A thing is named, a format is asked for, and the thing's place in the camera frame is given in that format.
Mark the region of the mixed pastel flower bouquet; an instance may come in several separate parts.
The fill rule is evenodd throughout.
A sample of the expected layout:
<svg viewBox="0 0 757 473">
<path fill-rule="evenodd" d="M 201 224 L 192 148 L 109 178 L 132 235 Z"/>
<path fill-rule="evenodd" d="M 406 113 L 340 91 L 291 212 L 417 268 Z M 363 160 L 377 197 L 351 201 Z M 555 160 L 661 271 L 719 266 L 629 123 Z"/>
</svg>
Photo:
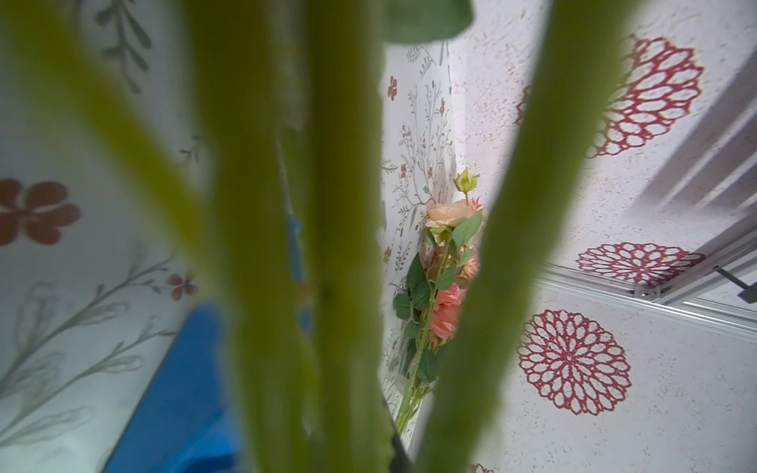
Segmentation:
<svg viewBox="0 0 757 473">
<path fill-rule="evenodd" d="M 378 380 L 380 63 L 385 43 L 451 39 L 467 1 L 307 1 L 306 232 L 315 346 L 296 321 L 277 163 L 274 6 L 181 1 L 195 108 L 214 155 L 200 198 L 48 1 L 5 1 L 1 24 L 37 109 L 106 147 L 159 224 L 212 279 L 231 323 L 235 399 L 256 472 L 384 472 L 390 417 Z M 482 267 L 413 470 L 463 472 L 493 415 L 533 286 L 574 196 L 620 69 L 635 1 L 550 5 L 532 92 L 485 228 Z"/>
</svg>

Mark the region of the pink rose bouquet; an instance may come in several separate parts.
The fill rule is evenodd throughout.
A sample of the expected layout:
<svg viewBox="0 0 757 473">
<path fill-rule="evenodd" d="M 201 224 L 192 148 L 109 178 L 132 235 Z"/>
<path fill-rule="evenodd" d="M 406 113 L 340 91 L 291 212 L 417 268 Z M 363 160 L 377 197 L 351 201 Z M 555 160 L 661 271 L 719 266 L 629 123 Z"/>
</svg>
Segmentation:
<svg viewBox="0 0 757 473">
<path fill-rule="evenodd" d="M 479 176 L 465 169 L 453 180 L 461 200 L 435 203 L 428 212 L 420 250 L 405 288 L 393 300 L 404 322 L 405 355 L 399 366 L 402 400 L 395 425 L 404 433 L 440 376 L 445 348 L 457 335 L 467 288 L 480 268 L 474 240 L 483 227 L 483 206 L 471 194 Z"/>
</svg>

